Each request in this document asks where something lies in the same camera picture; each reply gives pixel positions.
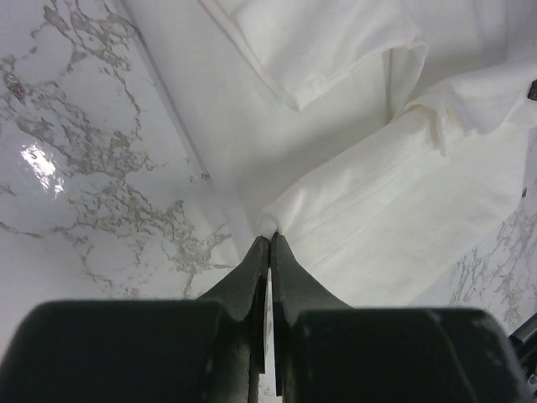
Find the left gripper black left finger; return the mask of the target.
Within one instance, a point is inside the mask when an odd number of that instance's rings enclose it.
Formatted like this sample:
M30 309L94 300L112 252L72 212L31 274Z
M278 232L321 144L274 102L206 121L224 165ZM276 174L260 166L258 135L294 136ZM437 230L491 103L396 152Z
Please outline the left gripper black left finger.
M1 363L4 402L255 402L269 242L193 300L52 301Z

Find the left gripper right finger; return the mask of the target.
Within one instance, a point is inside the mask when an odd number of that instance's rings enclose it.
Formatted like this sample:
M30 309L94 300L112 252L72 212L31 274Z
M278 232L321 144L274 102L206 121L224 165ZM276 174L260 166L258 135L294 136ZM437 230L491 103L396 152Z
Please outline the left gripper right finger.
M270 242L277 394L286 402L525 402L512 343L485 311L353 308Z

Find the white t shirt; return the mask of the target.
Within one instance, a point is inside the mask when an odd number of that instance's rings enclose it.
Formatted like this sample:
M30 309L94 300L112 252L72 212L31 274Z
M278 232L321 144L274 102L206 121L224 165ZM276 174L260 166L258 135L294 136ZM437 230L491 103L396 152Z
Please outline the white t shirt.
M402 306L519 206L533 1L128 1L239 250Z

